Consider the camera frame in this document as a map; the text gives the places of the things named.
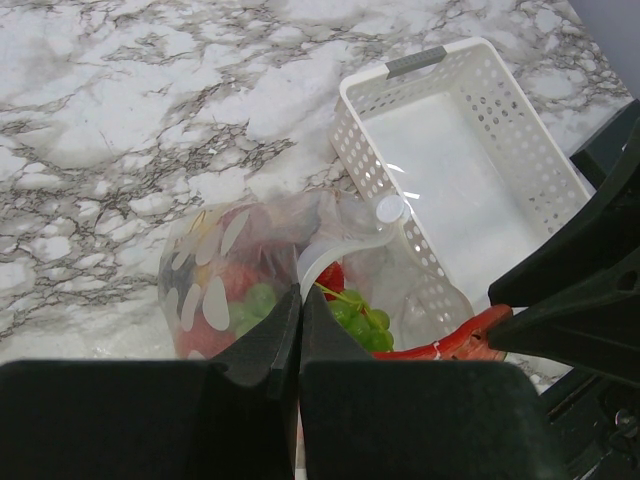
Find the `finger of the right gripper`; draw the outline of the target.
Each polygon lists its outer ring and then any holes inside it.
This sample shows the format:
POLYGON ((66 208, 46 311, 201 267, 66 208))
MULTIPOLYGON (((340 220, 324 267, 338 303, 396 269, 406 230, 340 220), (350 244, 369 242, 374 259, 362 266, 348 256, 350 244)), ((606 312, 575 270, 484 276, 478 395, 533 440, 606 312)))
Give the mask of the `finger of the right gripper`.
POLYGON ((639 101, 619 110, 570 160, 595 194, 537 251, 490 285, 493 305, 532 306, 639 247, 639 101))

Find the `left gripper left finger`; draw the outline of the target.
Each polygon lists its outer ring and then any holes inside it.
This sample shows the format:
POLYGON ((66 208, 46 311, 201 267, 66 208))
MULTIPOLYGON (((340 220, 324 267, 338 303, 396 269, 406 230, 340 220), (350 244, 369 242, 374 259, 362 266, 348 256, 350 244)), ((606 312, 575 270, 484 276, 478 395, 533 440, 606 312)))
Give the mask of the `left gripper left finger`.
POLYGON ((298 287, 209 360, 1 369, 5 479, 291 479, 298 287))

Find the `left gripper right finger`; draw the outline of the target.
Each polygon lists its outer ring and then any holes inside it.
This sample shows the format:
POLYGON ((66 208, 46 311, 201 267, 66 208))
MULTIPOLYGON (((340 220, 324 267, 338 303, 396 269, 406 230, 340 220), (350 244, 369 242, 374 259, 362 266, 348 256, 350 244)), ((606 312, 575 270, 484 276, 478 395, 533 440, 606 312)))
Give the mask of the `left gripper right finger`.
POLYGON ((542 402, 494 361, 377 360, 312 289, 299 374, 310 479, 564 479, 542 402))

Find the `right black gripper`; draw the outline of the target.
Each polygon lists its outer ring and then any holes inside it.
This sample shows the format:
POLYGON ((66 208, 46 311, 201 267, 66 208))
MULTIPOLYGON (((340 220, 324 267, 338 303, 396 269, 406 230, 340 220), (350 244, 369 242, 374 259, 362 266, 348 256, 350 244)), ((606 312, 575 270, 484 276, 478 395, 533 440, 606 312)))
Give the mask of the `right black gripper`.
POLYGON ((542 401, 571 478, 639 477, 638 250, 502 321, 488 343, 617 381, 573 369, 542 401))

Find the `green grape bunch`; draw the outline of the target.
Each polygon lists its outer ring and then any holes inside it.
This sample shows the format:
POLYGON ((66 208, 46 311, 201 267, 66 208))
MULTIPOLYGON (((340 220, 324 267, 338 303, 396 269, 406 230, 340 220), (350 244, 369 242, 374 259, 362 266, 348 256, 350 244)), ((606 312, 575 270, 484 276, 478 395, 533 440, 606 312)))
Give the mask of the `green grape bunch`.
MULTIPOLYGON (((394 349, 394 337, 390 332, 390 316, 374 309, 359 292, 351 289, 332 290, 316 282, 334 319, 362 347, 371 353, 388 353, 394 349)), ((241 302, 229 302, 231 326, 237 338, 267 317, 276 305, 273 288, 265 283, 252 286, 241 302)))

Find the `watermelon slice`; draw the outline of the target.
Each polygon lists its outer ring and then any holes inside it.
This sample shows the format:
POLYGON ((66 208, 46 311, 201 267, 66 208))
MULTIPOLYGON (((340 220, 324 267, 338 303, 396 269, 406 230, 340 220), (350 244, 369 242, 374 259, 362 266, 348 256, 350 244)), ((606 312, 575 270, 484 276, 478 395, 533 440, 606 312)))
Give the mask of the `watermelon slice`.
POLYGON ((429 345, 406 351, 375 352, 379 360, 503 361, 506 353, 488 344, 488 331, 513 316, 511 307, 499 304, 470 318, 453 333, 429 345))

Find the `clear zip top bag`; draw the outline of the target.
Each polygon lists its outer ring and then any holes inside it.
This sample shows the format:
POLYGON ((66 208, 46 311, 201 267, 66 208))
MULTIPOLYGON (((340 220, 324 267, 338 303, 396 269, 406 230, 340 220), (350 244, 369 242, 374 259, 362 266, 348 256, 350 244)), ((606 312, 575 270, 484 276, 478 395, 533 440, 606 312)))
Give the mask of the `clear zip top bag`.
POLYGON ((392 352, 405 351, 446 337, 473 314, 455 286, 414 257, 417 248, 408 204, 396 194, 365 201, 316 189, 218 204, 172 226, 159 263, 160 306, 178 355, 180 327, 193 318, 210 280, 239 264, 272 281, 278 302, 292 287, 302 296, 321 291, 316 282, 359 292, 390 316, 392 352))

